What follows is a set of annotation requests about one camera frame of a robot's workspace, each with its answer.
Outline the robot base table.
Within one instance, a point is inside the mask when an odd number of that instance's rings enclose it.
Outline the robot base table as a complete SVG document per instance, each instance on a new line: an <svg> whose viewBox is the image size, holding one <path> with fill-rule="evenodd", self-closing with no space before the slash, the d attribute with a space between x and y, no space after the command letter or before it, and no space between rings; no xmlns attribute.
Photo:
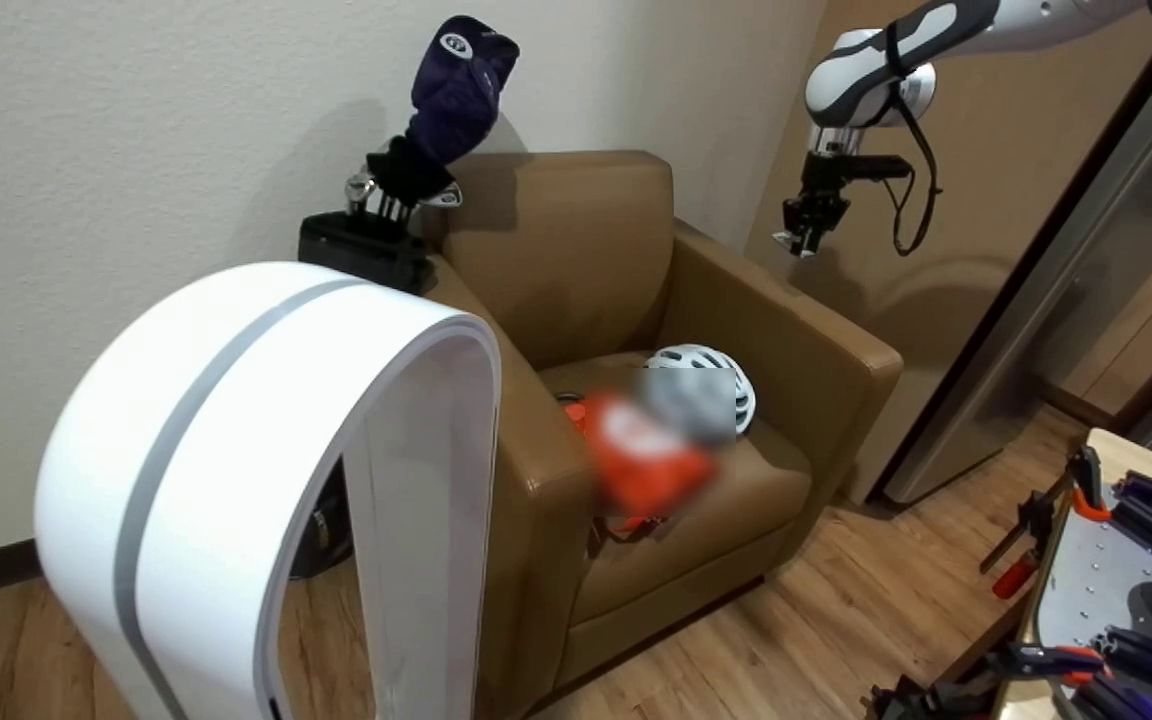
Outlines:
<svg viewBox="0 0 1152 720"><path fill-rule="evenodd" d="M1093 427L1042 495L1027 589L990 666L991 720L1152 720L1152 447Z"/></svg>

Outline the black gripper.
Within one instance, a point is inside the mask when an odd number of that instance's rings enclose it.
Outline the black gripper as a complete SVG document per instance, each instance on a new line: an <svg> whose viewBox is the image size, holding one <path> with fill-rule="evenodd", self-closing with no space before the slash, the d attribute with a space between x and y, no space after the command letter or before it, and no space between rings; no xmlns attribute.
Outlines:
<svg viewBox="0 0 1152 720"><path fill-rule="evenodd" d="M771 239L784 252L807 259L819 252L819 229L841 223L847 207L843 189L851 181L905 181L908 170L912 163L902 157L863 157L855 129L811 129L802 169L802 191L784 203L784 223L806 232L795 236L789 229L778 229Z"/></svg>

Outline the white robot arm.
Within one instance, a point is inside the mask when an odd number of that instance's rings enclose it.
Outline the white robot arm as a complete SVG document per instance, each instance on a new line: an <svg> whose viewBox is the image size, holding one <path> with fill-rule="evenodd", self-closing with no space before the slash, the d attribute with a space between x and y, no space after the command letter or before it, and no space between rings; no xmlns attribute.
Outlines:
<svg viewBox="0 0 1152 720"><path fill-rule="evenodd" d="M967 52L1027 52L1087 34L1152 0L920 0L885 27L847 27L806 78L807 157L802 197L784 203L784 249L818 256L819 239L847 213L851 181L912 174L902 157L863 157L870 129L908 129L929 163L929 201L912 239L892 239L912 256L940 201L940 169L920 129L935 94L935 60Z"/></svg>

